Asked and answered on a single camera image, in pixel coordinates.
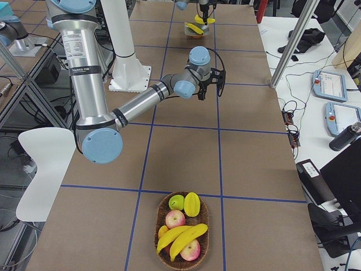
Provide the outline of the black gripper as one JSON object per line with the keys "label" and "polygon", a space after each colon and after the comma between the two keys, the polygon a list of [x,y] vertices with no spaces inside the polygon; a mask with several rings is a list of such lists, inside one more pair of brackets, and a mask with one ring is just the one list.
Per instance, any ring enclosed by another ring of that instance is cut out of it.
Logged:
{"label": "black gripper", "polygon": [[205,81],[200,81],[198,83],[199,91],[197,92],[197,98],[198,100],[205,100],[206,99],[206,92],[208,89],[208,86],[213,84],[213,76],[210,76]]}
{"label": "black gripper", "polygon": [[200,11],[202,12],[202,21],[204,25],[208,25],[208,15],[210,2],[199,2]]}

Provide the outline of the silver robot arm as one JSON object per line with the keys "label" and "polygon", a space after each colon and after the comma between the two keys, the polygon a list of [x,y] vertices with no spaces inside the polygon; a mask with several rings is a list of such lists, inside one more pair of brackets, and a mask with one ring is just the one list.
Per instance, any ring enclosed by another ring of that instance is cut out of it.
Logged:
{"label": "silver robot arm", "polygon": [[102,1],[102,9],[116,55],[113,83],[116,89],[136,92],[119,108],[109,110],[105,98],[103,72],[96,49],[98,19],[95,1],[47,1],[49,24],[61,34],[75,91],[80,118],[75,140],[82,154],[96,164],[114,161],[121,153],[119,129],[168,96],[192,97],[197,88],[207,88],[214,69],[207,48],[194,47],[179,74],[164,76],[148,85],[150,67],[135,56],[129,16],[124,1]]}
{"label": "silver robot arm", "polygon": [[197,16],[195,21],[199,24],[209,25],[214,22],[211,18],[212,13],[217,8],[218,1],[211,0],[198,0],[198,1],[187,1],[187,0],[176,0],[175,5],[180,10],[185,10],[189,3],[196,5]]}

